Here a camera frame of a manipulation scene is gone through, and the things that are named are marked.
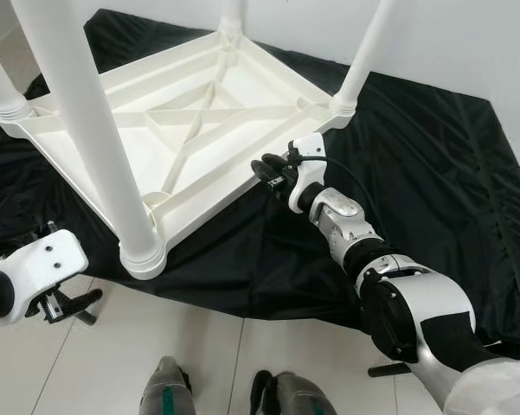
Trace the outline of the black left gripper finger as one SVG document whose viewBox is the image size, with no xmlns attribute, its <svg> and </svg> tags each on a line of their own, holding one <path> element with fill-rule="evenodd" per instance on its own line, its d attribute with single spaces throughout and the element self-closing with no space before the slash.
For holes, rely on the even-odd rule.
<svg viewBox="0 0 520 415">
<path fill-rule="evenodd" d="M 101 289 L 92 289 L 89 292 L 77 297 L 67 297 L 66 293 L 61 292 L 61 309 L 65 315 L 78 315 L 85 312 L 91 305 L 94 305 L 104 296 Z"/>
</svg>

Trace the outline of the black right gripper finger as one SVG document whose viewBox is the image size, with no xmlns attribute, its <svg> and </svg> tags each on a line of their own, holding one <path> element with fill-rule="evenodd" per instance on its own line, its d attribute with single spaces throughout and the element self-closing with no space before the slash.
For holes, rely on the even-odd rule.
<svg viewBox="0 0 520 415">
<path fill-rule="evenodd" d="M 264 154 L 259 161 L 251 162 L 251 170 L 259 181 L 286 181 L 285 171 L 288 162 L 282 156 Z"/>
</svg>

